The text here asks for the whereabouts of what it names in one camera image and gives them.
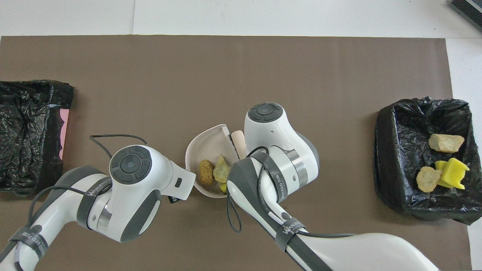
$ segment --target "food scrap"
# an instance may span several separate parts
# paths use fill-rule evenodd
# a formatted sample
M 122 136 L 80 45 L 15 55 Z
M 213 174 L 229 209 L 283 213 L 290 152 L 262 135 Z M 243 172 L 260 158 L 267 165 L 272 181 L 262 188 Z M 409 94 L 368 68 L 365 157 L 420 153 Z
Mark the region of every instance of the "food scrap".
M 199 163 L 199 182 L 205 186 L 213 183 L 213 165 L 207 159 Z
M 458 152 L 464 141 L 459 135 L 432 134 L 428 139 L 428 145 L 436 151 L 454 153 Z
M 228 184 L 221 184 L 219 188 L 221 189 L 222 192 L 226 193 L 226 188 L 228 187 Z
M 432 192 L 437 186 L 442 170 L 435 170 L 429 166 L 420 169 L 417 175 L 417 185 L 423 192 Z
M 225 184 L 228 181 L 228 174 L 231 171 L 231 167 L 226 163 L 224 156 L 219 155 L 219 158 L 214 168 L 213 175 L 217 182 Z

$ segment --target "white floor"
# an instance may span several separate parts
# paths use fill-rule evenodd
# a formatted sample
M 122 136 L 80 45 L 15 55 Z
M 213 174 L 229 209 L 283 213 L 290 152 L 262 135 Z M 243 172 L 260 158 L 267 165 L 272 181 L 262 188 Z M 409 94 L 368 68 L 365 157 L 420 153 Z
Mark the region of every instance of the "white floor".
M 125 34 L 446 38 L 454 98 L 470 103 L 482 146 L 482 32 L 447 0 L 0 1 L 0 36 Z M 481 235 L 479 219 L 469 227 L 475 270 Z

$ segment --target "potato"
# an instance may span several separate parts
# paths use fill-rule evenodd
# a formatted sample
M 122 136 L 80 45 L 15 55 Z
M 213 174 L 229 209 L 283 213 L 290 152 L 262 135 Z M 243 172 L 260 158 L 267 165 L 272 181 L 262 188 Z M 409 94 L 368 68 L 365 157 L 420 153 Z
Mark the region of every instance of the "potato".
M 423 192 L 432 192 L 437 186 L 441 174 L 442 170 L 435 170 L 429 166 L 422 167 L 417 175 L 418 188 Z
M 199 163 L 199 182 L 205 186 L 213 183 L 213 165 L 207 159 Z
M 436 151 L 454 153 L 458 152 L 464 141 L 459 135 L 432 134 L 428 139 L 428 145 Z

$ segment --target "yellow plastic piece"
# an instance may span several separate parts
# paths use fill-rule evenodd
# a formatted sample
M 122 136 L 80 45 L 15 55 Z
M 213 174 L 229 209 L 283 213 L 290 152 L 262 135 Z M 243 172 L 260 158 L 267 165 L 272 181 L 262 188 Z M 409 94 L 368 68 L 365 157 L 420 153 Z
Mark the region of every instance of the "yellow plastic piece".
M 435 162 L 435 169 L 436 170 L 443 170 L 443 168 L 445 167 L 445 165 L 447 163 L 448 163 L 447 161 L 436 161 Z
M 450 158 L 449 162 L 443 167 L 440 181 L 458 189 L 465 189 L 465 186 L 460 181 L 465 177 L 465 171 L 469 170 L 461 161 L 456 158 Z
M 228 184 L 220 184 L 219 188 L 221 189 L 222 192 L 226 193 L 226 188 L 228 187 Z
M 453 185 L 449 185 L 448 183 L 446 183 L 446 182 L 444 182 L 444 181 L 441 181 L 441 180 L 438 180 L 438 181 L 437 181 L 437 184 L 438 184 L 438 185 L 441 185 L 441 186 L 443 186 L 443 187 L 447 187 L 447 188 L 454 188 Z

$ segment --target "yellow sponge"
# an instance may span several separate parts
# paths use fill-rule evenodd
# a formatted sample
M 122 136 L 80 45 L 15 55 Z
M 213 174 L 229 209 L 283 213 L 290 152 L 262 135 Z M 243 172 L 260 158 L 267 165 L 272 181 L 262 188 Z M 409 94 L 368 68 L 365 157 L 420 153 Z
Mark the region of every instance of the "yellow sponge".
M 458 189 L 465 189 L 465 186 L 462 185 L 460 181 L 462 181 L 462 179 L 465 177 L 465 171 L 469 170 L 470 169 L 461 161 L 457 160 L 456 158 L 450 158 L 445 166 L 443 166 L 440 181 Z

